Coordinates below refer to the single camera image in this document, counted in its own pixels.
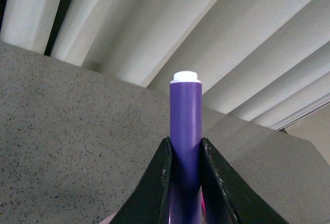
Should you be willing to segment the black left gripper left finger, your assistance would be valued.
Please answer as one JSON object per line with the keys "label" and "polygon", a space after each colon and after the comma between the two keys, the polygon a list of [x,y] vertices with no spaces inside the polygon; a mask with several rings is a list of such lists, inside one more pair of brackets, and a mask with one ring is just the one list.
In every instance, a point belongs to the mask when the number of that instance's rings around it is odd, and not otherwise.
{"label": "black left gripper left finger", "polygon": [[137,187],[113,218],[114,223],[169,223],[172,148],[164,138]]}

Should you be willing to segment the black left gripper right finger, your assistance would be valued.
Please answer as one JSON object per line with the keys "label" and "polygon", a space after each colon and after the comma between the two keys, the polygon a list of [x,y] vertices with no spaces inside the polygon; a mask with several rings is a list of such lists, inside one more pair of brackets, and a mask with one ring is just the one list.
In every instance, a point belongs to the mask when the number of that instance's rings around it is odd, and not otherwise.
{"label": "black left gripper right finger", "polygon": [[207,223],[286,223],[206,138],[201,146],[201,186]]}

